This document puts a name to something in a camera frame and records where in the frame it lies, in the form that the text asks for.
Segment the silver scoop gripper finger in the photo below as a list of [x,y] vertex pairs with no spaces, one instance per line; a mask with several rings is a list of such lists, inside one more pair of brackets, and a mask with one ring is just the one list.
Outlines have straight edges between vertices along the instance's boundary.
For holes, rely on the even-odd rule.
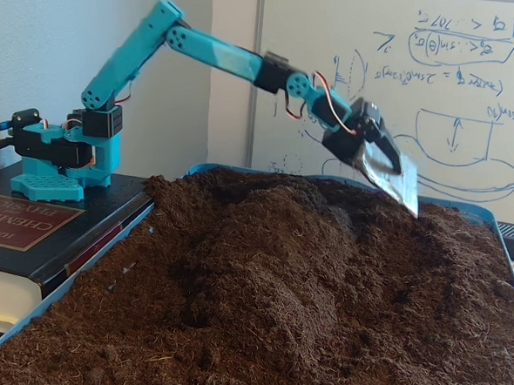
[[354,167],[369,183],[382,190],[391,199],[418,217],[417,167],[402,153],[400,167],[396,173],[389,158],[375,144],[365,144],[356,155]]

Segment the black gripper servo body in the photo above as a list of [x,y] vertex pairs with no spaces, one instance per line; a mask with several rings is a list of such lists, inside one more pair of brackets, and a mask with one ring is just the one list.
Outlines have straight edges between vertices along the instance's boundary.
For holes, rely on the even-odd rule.
[[359,150],[369,142],[371,132],[377,127],[386,126],[376,105],[364,98],[358,98],[351,106],[351,115],[346,119],[345,126],[338,129],[326,130],[322,143],[337,159],[345,165],[354,167]]

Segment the black slim gripper finger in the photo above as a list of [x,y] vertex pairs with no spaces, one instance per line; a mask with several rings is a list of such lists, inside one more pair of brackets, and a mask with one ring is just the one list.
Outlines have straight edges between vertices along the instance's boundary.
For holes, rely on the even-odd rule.
[[382,153],[388,158],[395,174],[402,173],[401,153],[386,126],[382,125],[373,130],[369,137],[369,142],[378,146]]

